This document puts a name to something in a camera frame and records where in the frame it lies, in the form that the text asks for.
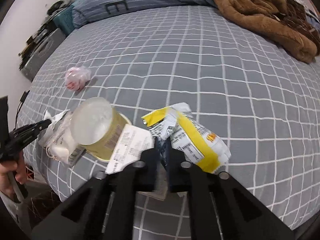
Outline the person left hand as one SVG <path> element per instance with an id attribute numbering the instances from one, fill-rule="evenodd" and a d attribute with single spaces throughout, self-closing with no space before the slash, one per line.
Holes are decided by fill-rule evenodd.
<path id="1" fill-rule="evenodd" d="M 19 159 L 17 161 L 13 160 L 1 163 L 1 192 L 4 193 L 10 200 L 14 200 L 15 191 L 9 180 L 8 173 L 14 171 L 16 172 L 16 181 L 23 185 L 27 181 L 23 151 L 19 153 Z"/>

